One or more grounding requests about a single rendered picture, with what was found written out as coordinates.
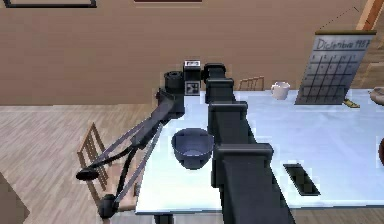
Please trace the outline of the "white mug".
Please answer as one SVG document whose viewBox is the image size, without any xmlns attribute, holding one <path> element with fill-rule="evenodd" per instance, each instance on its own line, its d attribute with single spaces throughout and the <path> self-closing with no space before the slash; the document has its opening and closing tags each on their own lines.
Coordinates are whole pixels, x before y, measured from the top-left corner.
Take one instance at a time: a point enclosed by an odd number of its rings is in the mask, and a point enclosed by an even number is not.
<svg viewBox="0 0 384 224">
<path fill-rule="evenodd" d="M 271 86 L 272 97 L 277 100 L 285 100 L 290 90 L 290 84 L 287 82 L 275 82 Z"/>
</svg>

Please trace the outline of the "brown furniture corner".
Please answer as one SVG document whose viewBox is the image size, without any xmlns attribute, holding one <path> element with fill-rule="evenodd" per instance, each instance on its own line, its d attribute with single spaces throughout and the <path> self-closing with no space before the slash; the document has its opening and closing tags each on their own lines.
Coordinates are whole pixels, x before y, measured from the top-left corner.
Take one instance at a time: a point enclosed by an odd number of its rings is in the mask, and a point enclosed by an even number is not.
<svg viewBox="0 0 384 224">
<path fill-rule="evenodd" d="M 0 172 L 0 224 L 24 224 L 29 210 Z"/>
</svg>

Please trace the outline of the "brown wooden chair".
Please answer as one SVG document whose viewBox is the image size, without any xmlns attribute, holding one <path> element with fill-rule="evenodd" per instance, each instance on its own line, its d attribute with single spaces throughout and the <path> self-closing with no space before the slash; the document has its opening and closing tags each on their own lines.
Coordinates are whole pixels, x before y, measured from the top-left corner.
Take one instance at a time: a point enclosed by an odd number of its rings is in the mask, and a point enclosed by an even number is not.
<svg viewBox="0 0 384 224">
<path fill-rule="evenodd" d="M 79 150 L 77 151 L 80 166 L 82 168 L 87 167 L 104 151 L 105 146 L 100 138 L 95 124 L 92 123 L 82 140 Z M 96 180 L 86 182 L 96 205 L 99 204 L 103 196 L 116 192 L 123 165 L 124 163 L 121 160 L 103 165 L 102 167 L 97 168 L 99 176 Z M 135 180 L 134 185 L 128 190 L 125 197 L 119 203 L 119 212 L 132 211 L 136 209 L 142 178 L 143 173 L 140 173 Z"/>
<path fill-rule="evenodd" d="M 265 78 L 263 76 L 241 79 L 238 84 L 239 91 L 263 91 Z"/>
</svg>

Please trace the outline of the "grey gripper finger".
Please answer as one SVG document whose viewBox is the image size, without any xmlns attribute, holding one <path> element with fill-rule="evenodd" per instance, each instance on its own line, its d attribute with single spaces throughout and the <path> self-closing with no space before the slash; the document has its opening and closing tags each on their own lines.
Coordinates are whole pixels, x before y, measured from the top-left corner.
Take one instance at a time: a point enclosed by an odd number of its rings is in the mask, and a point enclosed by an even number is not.
<svg viewBox="0 0 384 224">
<path fill-rule="evenodd" d="M 105 164 L 109 164 L 112 161 L 120 159 L 121 157 L 129 154 L 136 148 L 139 148 L 143 140 L 145 139 L 151 125 L 149 121 L 142 121 L 134 126 L 128 132 L 123 134 L 108 148 L 104 147 L 101 137 L 98 133 L 95 123 L 92 123 L 87 131 L 83 144 L 81 145 L 78 155 L 81 161 L 84 161 L 83 152 L 88 154 L 88 158 L 91 160 L 90 165 L 82 164 L 82 169 L 76 174 L 78 180 L 91 181 L 99 177 L 97 169 Z M 134 142 L 124 149 L 122 152 L 110 157 L 109 154 L 116 149 L 121 143 L 123 143 L 129 136 L 136 133 Z"/>
<path fill-rule="evenodd" d="M 151 134 L 150 142 L 145 145 L 143 155 L 138 154 L 137 147 L 129 146 L 128 157 L 124 164 L 114 164 L 113 171 L 120 171 L 119 180 L 114 176 L 107 186 L 115 190 L 115 194 L 106 194 L 98 205 L 98 213 L 102 219 L 110 219 L 119 211 L 130 211 L 136 208 L 137 188 L 141 182 L 143 170 L 157 144 L 163 125 L 160 124 Z"/>
</svg>

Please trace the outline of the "blue bowl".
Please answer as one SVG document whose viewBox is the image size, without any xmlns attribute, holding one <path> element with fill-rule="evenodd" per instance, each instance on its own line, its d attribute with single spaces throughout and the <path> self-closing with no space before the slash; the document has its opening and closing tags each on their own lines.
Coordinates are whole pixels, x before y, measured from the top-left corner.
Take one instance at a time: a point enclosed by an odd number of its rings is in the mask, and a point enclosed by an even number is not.
<svg viewBox="0 0 384 224">
<path fill-rule="evenodd" d="M 184 168 L 198 170 L 212 156 L 214 137 L 205 129 L 185 128 L 173 135 L 171 144 L 175 158 Z"/>
</svg>

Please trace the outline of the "black remote control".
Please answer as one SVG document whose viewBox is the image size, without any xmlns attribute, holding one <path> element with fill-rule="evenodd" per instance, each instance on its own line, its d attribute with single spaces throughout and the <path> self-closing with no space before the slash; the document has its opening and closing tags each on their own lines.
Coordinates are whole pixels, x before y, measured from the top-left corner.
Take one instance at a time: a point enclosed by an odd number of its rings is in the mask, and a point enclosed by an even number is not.
<svg viewBox="0 0 384 224">
<path fill-rule="evenodd" d="M 284 169 L 290 181 L 288 185 L 288 192 L 290 194 L 303 197 L 321 195 L 318 187 L 300 163 L 286 163 L 284 164 Z"/>
</svg>

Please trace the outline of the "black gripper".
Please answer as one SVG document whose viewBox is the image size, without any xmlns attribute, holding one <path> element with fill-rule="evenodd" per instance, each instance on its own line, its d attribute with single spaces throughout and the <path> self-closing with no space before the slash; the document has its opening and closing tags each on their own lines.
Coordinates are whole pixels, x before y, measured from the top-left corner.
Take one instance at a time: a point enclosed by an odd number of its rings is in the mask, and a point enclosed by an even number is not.
<svg viewBox="0 0 384 224">
<path fill-rule="evenodd" d="M 185 113 L 184 75 L 181 71 L 164 74 L 165 84 L 156 93 L 157 108 L 146 119 L 140 130 L 131 138 L 133 146 L 144 148 L 155 135 L 160 124 L 166 125 L 172 119 L 178 119 Z"/>
</svg>

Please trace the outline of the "white table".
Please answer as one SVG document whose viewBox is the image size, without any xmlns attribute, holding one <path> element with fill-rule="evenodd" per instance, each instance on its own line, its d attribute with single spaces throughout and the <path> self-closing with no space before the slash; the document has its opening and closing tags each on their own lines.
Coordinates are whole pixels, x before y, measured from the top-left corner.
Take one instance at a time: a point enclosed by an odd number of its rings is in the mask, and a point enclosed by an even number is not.
<svg viewBox="0 0 384 224">
<path fill-rule="evenodd" d="M 248 104 L 255 138 L 274 149 L 271 167 L 292 209 L 384 207 L 384 166 L 378 146 L 384 138 L 384 107 L 372 103 L 364 89 L 349 92 L 360 105 L 297 106 L 296 94 L 276 100 L 267 91 L 239 92 Z M 185 115 L 170 121 L 145 168 L 136 211 L 140 215 L 218 212 L 220 196 L 211 185 L 212 166 L 187 170 L 176 160 L 172 136 L 188 127 L 207 126 L 208 106 L 202 95 L 185 99 Z M 288 192 L 284 164 L 300 163 L 321 195 L 303 197 Z"/>
</svg>

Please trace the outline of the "black framed picture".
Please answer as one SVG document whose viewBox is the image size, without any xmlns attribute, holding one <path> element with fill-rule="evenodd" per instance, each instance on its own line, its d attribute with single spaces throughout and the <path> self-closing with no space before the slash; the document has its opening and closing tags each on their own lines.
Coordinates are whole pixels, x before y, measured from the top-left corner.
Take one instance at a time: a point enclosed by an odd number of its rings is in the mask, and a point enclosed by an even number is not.
<svg viewBox="0 0 384 224">
<path fill-rule="evenodd" d="M 2 0 L 5 8 L 97 8 L 96 0 L 85 3 L 13 3 L 12 0 Z"/>
</svg>

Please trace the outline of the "grey calendar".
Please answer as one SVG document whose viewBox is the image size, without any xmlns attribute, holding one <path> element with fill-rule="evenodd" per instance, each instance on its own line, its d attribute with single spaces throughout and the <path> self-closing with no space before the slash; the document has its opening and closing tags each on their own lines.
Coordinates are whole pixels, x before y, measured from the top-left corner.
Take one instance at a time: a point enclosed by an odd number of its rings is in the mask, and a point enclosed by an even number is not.
<svg viewBox="0 0 384 224">
<path fill-rule="evenodd" d="M 341 105 L 375 30 L 319 30 L 304 72 L 296 105 Z"/>
</svg>

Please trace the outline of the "orange door frame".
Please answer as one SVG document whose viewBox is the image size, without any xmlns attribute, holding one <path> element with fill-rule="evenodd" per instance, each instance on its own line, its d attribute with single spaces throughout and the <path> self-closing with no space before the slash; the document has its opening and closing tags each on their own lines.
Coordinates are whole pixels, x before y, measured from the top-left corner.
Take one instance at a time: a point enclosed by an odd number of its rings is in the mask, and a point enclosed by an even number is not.
<svg viewBox="0 0 384 224">
<path fill-rule="evenodd" d="M 384 8 L 384 0 L 367 0 L 356 25 L 357 30 L 372 30 Z"/>
</svg>

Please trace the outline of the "tan bowl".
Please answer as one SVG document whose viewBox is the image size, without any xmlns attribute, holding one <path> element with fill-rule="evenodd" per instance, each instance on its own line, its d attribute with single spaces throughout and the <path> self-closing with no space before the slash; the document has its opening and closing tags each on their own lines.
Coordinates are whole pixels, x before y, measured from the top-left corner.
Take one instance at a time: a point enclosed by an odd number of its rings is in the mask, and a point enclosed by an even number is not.
<svg viewBox="0 0 384 224">
<path fill-rule="evenodd" d="M 384 87 L 375 87 L 369 92 L 369 96 L 377 105 L 384 106 Z"/>
</svg>

